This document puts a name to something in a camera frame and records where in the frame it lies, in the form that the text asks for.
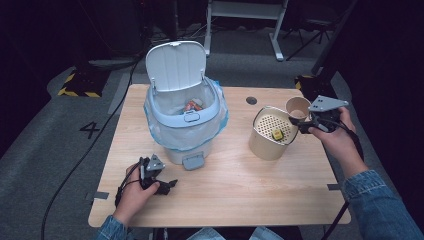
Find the trash can lid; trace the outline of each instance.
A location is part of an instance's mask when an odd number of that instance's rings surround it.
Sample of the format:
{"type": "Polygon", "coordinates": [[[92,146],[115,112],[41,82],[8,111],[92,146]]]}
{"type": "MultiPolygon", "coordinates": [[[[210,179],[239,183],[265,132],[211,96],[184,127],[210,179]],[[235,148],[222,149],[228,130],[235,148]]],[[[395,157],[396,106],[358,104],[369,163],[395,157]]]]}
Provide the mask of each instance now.
{"type": "Polygon", "coordinates": [[[196,86],[206,70],[204,47],[194,41],[176,41],[152,48],[146,55],[150,82],[158,92],[196,86]]]}

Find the white desk frame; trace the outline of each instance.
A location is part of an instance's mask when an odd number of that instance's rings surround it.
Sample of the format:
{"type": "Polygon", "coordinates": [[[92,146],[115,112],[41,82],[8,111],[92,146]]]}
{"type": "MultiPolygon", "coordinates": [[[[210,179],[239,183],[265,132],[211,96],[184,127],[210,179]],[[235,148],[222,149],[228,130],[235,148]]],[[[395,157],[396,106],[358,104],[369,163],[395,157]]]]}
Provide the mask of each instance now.
{"type": "Polygon", "coordinates": [[[281,53],[280,46],[277,42],[278,33],[280,32],[281,23],[286,13],[288,0],[283,0],[282,4],[260,4],[260,3],[239,3],[239,2],[220,2],[209,0],[207,29],[205,36],[204,48],[206,56],[210,54],[211,48],[211,23],[212,16],[220,17],[238,17],[238,18],[256,18],[277,20],[274,33],[270,33],[272,47],[274,48],[275,57],[278,61],[283,61],[284,57],[281,53]]]}

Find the denim sleeve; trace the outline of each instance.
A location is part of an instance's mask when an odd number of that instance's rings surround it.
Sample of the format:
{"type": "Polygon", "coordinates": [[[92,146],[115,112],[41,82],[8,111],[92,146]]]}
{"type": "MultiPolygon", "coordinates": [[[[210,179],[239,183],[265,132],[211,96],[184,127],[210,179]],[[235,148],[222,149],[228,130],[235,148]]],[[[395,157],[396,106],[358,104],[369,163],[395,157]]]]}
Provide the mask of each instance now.
{"type": "Polygon", "coordinates": [[[364,239],[424,239],[403,202],[373,170],[344,182],[343,190],[364,239]]]}
{"type": "Polygon", "coordinates": [[[127,234],[124,224],[109,215],[97,232],[95,240],[125,240],[133,239],[131,234],[127,234]]]}

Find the white trash can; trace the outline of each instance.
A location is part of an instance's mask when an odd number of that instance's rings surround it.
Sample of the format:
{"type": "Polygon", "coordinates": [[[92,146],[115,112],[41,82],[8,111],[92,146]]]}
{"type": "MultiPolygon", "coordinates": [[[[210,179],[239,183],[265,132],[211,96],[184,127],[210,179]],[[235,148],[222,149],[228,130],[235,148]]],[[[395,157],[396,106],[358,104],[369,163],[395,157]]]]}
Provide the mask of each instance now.
{"type": "Polygon", "coordinates": [[[151,85],[144,110],[153,139],[173,163],[203,166],[228,121],[222,88],[205,76],[205,49],[193,41],[165,43],[149,51],[146,67],[151,85]]]}

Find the table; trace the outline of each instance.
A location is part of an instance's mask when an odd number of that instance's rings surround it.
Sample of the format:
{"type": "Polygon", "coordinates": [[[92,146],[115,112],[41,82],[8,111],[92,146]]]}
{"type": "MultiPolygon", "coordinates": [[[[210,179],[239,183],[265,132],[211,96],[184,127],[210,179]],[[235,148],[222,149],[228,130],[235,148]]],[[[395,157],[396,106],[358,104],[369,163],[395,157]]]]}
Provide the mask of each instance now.
{"type": "Polygon", "coordinates": [[[211,48],[211,24],[212,16],[220,17],[238,17],[238,18],[256,18],[277,20],[274,33],[270,33],[272,48],[274,49],[275,58],[283,61],[284,56],[277,42],[278,33],[284,19],[287,9],[288,0],[283,0],[281,4],[261,4],[261,3],[243,3],[243,2],[221,2],[209,0],[208,16],[206,25],[206,36],[204,48],[206,56],[210,54],[211,48]]]}
{"type": "MultiPolygon", "coordinates": [[[[284,109],[285,102],[301,96],[297,89],[224,87],[230,118],[212,140],[205,166],[184,170],[167,159],[148,130],[143,103],[149,85],[130,86],[116,128],[98,191],[109,197],[95,199],[89,224],[100,227],[115,210],[117,187],[128,166],[140,156],[156,154],[166,168],[162,181],[178,179],[167,196],[153,196],[133,221],[140,227],[272,226],[330,224],[344,203],[321,142],[298,134],[278,160],[257,158],[248,140],[253,119],[265,105],[284,109]],[[256,105],[246,98],[253,96],[256,105]]],[[[346,211],[340,223],[350,222],[346,211]]]]}

